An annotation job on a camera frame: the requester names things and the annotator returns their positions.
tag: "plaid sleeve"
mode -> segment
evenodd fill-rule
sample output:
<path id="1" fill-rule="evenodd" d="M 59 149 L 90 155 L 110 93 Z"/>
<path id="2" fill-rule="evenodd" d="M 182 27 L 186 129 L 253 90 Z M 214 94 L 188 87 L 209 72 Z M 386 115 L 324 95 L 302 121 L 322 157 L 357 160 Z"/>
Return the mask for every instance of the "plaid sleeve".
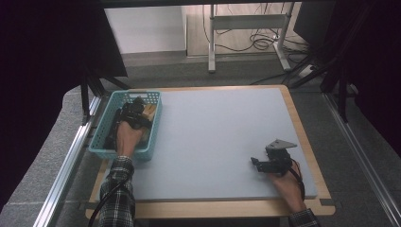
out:
<path id="1" fill-rule="evenodd" d="M 122 181 L 128 180 L 101 208 L 98 226 L 133 226 L 135 200 L 132 195 L 132 175 L 133 165 L 129 157 L 118 156 L 114 159 L 110 173 L 101 186 L 100 198 L 104 198 Z"/>
<path id="2" fill-rule="evenodd" d="M 289 225 L 292 227 L 319 227 L 321 226 L 311 209 L 294 213 L 288 217 Z"/>

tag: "table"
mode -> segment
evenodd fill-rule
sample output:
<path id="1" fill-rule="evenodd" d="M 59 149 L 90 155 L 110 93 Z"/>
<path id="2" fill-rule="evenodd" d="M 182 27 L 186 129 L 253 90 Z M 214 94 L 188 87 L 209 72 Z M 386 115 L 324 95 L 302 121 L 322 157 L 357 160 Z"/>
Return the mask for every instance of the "table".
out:
<path id="1" fill-rule="evenodd" d="M 162 92 L 169 91 L 198 91 L 198 90 L 240 90 L 240 89 L 266 89 L 279 88 L 286 102 L 288 113 L 304 151 L 304 156 L 311 170 L 318 196 L 305 200 L 306 206 L 310 207 L 318 216 L 333 215 L 334 204 L 326 205 L 331 201 L 330 194 L 324 182 L 319 165 L 316 162 L 313 150 L 309 145 L 301 120 L 297 114 L 288 88 L 283 85 L 267 86 L 232 86 L 232 87 L 197 87 L 197 88 L 164 88 L 158 89 Z M 90 202 L 96 202 L 97 190 L 104 178 L 108 160 L 104 160 L 97 174 L 96 183 L 92 192 Z M 92 209 L 86 210 L 89 218 Z M 282 217 L 288 215 L 288 209 L 281 199 L 274 200 L 233 200 L 233 201 L 144 201 L 136 203 L 136 218 L 251 218 L 251 217 Z"/>

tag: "blue plastic basket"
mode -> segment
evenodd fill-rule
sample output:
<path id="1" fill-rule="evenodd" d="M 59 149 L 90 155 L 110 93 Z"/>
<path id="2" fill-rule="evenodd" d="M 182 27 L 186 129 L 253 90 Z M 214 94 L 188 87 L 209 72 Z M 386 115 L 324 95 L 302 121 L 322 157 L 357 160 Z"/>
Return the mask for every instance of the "blue plastic basket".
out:
<path id="1" fill-rule="evenodd" d="M 156 114 L 153 118 L 150 129 L 149 139 L 145 145 L 135 148 L 133 158 L 142 161 L 149 161 L 153 156 L 153 149 L 156 141 L 157 129 L 159 127 L 160 114 L 162 113 L 161 93 L 155 91 L 130 92 L 116 91 L 112 93 L 109 103 L 100 118 L 94 137 L 89 145 L 89 150 L 102 159 L 113 159 L 116 157 L 114 149 L 103 148 L 106 137 L 109 134 L 110 127 L 113 124 L 115 111 L 121 108 L 126 102 L 133 102 L 140 96 L 147 104 L 156 104 Z"/>

